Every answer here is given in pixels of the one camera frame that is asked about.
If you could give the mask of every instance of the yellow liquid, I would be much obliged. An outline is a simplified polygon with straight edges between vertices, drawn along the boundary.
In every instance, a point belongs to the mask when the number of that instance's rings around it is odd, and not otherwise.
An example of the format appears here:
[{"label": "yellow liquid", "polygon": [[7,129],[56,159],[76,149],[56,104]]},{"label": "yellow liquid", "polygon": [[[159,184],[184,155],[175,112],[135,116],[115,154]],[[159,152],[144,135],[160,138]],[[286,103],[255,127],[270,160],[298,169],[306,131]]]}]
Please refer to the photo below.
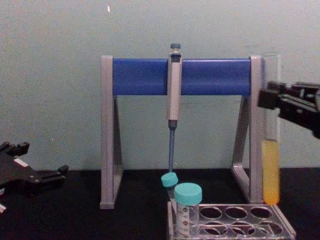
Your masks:
[{"label": "yellow liquid", "polygon": [[263,200],[275,205],[280,200],[279,145],[275,140],[262,140]]}]

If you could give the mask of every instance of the black table surface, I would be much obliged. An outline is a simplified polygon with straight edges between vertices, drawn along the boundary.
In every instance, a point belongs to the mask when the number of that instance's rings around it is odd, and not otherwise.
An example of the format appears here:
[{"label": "black table surface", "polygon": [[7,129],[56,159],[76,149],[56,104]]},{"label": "black table surface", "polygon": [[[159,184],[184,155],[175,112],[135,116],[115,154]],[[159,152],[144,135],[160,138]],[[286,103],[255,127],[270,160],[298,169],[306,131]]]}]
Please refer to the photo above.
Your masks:
[{"label": "black table surface", "polygon": [[[62,188],[32,198],[7,195],[0,240],[164,240],[168,196],[165,170],[126,170],[113,210],[100,210],[100,171],[70,171]],[[203,203],[244,204],[229,169],[176,170],[201,185]],[[281,170],[279,208],[297,240],[320,240],[320,168]]]}]

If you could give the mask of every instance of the gray stand leg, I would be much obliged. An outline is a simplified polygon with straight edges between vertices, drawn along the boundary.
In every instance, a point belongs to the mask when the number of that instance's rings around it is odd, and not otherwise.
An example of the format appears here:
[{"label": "gray stand leg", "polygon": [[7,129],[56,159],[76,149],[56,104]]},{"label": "gray stand leg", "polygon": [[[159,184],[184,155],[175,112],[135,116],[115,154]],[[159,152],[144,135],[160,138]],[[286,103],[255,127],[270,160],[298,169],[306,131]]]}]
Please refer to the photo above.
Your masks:
[{"label": "gray stand leg", "polygon": [[[248,98],[242,97],[241,99],[231,167],[246,200],[252,204],[263,202],[261,141],[263,139],[264,114],[262,109],[257,106],[262,81],[262,58],[261,56],[252,56],[251,95]],[[243,168],[243,154],[248,127],[249,176]]]},{"label": "gray stand leg", "polygon": [[113,97],[113,57],[101,58],[101,209],[113,209],[123,169],[117,100]]}]

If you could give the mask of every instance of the wall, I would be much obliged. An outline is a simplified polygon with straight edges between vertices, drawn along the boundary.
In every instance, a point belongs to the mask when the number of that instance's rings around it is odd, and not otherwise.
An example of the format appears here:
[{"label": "wall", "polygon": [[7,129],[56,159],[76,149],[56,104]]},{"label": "wall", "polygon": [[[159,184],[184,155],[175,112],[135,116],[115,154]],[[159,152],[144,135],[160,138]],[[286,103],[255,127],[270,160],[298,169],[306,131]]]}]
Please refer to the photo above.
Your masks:
[{"label": "wall", "polygon": [[[243,58],[278,52],[282,81],[318,82],[318,1],[34,0],[0,7],[0,140],[36,169],[100,168],[100,59]],[[175,167],[227,168],[240,97],[184,96]],[[166,168],[164,96],[119,98],[127,169]],[[281,166],[320,167],[320,141],[281,124]]]}]

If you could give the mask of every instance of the teal tube cap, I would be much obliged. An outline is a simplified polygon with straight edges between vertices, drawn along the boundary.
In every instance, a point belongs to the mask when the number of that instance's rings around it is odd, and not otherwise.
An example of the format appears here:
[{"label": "teal tube cap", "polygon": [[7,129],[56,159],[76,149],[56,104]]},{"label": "teal tube cap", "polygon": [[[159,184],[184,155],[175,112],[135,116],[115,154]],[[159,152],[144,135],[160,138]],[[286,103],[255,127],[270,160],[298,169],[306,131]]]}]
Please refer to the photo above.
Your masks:
[{"label": "teal tube cap", "polygon": [[196,205],[202,201],[202,188],[195,183],[181,183],[174,188],[174,199],[178,204]]},{"label": "teal tube cap", "polygon": [[161,182],[164,187],[169,188],[178,183],[178,177],[175,172],[168,172],[162,175]]}]

